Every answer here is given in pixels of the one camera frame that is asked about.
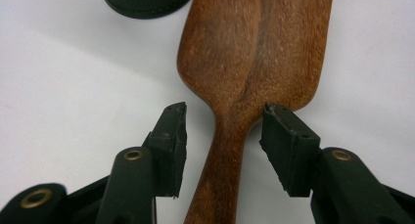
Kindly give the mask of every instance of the wooden paddle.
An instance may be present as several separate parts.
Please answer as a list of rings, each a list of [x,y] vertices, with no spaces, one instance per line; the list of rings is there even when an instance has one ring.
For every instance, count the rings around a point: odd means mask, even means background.
[[[235,223],[244,141],[265,103],[305,106],[323,65],[332,0],[194,0],[178,53],[215,116],[185,223]]]

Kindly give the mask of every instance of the white surface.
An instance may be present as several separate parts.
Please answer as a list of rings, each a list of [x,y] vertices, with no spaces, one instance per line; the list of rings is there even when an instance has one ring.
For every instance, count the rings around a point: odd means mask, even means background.
[[[139,146],[164,107],[188,106],[188,159],[178,200],[159,223],[182,223],[213,132],[209,108],[176,72],[189,11],[138,21],[104,0],[0,0],[0,208],[57,182],[72,193]],[[358,154],[385,184],[415,196],[415,0],[334,0],[317,94],[299,117],[322,148]],[[247,139],[238,224],[311,223],[309,199],[284,193],[258,140]]]

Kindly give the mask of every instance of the wooden spoon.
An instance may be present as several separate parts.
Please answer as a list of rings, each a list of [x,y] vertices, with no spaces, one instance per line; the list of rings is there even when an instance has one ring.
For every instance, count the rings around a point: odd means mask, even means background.
[[[185,223],[235,223],[245,138],[265,103],[313,97],[332,0],[194,0],[178,53],[186,85],[215,116]]]

